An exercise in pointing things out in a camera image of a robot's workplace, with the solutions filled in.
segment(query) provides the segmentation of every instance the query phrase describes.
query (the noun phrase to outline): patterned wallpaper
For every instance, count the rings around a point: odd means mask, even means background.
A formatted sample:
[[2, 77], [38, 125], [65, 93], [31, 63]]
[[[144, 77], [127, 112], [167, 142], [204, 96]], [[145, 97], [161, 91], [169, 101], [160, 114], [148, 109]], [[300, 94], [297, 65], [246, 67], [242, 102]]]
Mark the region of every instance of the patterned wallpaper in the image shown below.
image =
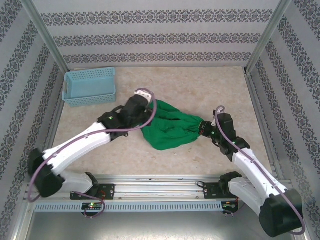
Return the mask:
[[279, 0], [34, 3], [74, 69], [245, 66]]
[[0, 240], [19, 211], [29, 152], [45, 146], [60, 71], [18, 0], [0, 0]]
[[320, 239], [320, 4], [293, 0], [251, 73], [281, 170]]

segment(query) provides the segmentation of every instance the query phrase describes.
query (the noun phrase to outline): speckled floor surface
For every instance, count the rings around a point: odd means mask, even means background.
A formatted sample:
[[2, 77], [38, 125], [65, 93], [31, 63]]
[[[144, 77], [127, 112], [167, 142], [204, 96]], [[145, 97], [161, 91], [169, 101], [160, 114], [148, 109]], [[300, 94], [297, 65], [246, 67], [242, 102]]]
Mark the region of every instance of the speckled floor surface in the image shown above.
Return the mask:
[[[93, 106], [64, 105], [54, 146], [83, 132], [103, 113], [124, 105], [135, 89], [148, 88], [182, 112], [213, 120], [213, 109], [224, 105], [239, 137], [251, 146], [270, 171], [246, 80], [241, 67], [133, 67], [116, 68], [117, 101]], [[141, 131], [91, 151], [71, 164], [68, 171], [108, 175], [222, 175], [241, 171], [220, 153], [209, 138], [175, 149], [158, 151]]]

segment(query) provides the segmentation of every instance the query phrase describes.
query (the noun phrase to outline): blue plastic basket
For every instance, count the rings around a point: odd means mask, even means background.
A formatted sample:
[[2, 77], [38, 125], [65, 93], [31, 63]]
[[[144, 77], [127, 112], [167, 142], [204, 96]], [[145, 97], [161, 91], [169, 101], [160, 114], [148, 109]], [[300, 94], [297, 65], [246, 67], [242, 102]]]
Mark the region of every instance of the blue plastic basket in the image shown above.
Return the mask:
[[115, 102], [115, 74], [114, 67], [67, 72], [62, 100], [70, 107]]

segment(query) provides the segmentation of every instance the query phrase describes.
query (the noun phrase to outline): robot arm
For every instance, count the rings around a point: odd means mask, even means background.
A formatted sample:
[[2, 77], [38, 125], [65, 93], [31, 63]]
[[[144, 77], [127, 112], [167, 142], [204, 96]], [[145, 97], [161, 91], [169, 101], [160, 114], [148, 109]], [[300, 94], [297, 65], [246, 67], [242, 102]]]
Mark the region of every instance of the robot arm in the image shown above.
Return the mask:
[[[232, 194], [248, 205], [258, 215], [262, 228], [270, 237], [300, 228], [303, 220], [301, 221], [284, 199], [284, 197], [288, 198], [298, 213], [303, 216], [300, 194], [294, 189], [288, 190], [277, 181], [258, 161], [249, 144], [243, 138], [236, 136], [230, 114], [224, 112], [216, 114], [214, 111], [213, 115], [217, 116], [213, 122], [203, 121], [200, 124], [200, 135], [211, 138], [212, 143], [220, 148], [221, 153], [237, 165], [248, 178], [247, 180], [235, 172], [225, 184], [226, 178], [221, 176], [220, 181], [224, 183], [219, 182], [220, 187], [223, 188], [222, 192]], [[217, 121], [225, 136], [218, 128]]]
[[[34, 182], [40, 195], [46, 198], [59, 191], [71, 191], [96, 196], [99, 183], [91, 173], [79, 174], [65, 169], [93, 149], [108, 144], [120, 136], [128, 136], [128, 132], [106, 133], [107, 129], [131, 129], [144, 124], [151, 116], [151, 111], [148, 109], [151, 100], [150, 93], [138, 89], [125, 106], [104, 113], [97, 122], [74, 138], [44, 152], [34, 149], [29, 155], [28, 162], [28, 173], [31, 177], [37, 168], [53, 155], [53, 158], [40, 170]], [[64, 147], [68, 147], [67, 150], [54, 155]]]

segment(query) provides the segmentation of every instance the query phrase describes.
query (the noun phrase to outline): green fabric bag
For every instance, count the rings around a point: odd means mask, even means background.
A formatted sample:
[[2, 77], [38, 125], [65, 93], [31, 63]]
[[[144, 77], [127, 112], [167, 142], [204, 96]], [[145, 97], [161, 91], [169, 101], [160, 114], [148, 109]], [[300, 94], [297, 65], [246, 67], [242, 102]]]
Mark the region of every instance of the green fabric bag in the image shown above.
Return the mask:
[[200, 136], [198, 116], [188, 115], [157, 100], [157, 110], [151, 126], [142, 128], [144, 138], [157, 150], [177, 148], [191, 143]]

